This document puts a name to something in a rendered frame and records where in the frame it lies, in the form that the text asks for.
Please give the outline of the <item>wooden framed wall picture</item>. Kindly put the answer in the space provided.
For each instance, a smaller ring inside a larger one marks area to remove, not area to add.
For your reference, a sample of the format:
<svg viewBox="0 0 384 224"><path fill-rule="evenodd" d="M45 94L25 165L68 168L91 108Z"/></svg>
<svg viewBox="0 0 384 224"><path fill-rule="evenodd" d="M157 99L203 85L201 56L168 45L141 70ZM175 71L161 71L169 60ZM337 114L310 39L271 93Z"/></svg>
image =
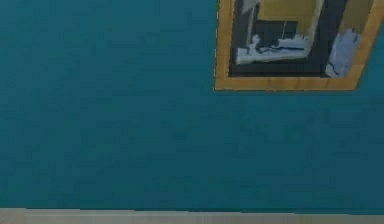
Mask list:
<svg viewBox="0 0 384 224"><path fill-rule="evenodd" d="M216 17L216 90L349 91L384 0L217 0Z"/></svg>

